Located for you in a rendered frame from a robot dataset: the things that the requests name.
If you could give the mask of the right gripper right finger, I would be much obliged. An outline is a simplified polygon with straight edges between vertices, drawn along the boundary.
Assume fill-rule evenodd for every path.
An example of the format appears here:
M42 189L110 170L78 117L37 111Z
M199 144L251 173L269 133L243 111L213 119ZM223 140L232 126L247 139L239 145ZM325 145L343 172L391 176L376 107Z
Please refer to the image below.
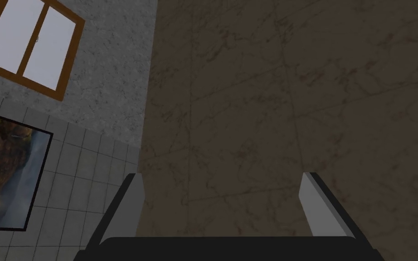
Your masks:
M318 173L302 174L299 195L312 236L300 237L298 245L312 250L373 250Z

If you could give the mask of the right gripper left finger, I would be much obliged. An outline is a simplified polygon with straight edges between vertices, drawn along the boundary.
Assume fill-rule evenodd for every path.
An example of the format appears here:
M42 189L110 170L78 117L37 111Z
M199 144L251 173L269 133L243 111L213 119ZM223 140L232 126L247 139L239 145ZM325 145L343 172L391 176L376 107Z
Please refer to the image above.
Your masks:
M145 190L141 174L128 174L107 207L86 249L93 250L110 238L135 237Z

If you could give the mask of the brown framed window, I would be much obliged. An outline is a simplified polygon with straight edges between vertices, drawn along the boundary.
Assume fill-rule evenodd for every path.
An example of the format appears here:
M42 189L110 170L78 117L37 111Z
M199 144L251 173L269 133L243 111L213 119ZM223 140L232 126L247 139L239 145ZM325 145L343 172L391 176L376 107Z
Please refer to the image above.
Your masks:
M0 77L63 100L84 25L58 0L0 0Z

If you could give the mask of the black framed landscape picture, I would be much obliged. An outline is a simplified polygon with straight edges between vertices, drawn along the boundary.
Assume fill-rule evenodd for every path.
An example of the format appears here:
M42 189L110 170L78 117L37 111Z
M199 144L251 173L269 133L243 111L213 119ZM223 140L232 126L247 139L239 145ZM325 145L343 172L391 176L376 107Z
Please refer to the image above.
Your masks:
M25 231L53 134L0 116L0 231Z

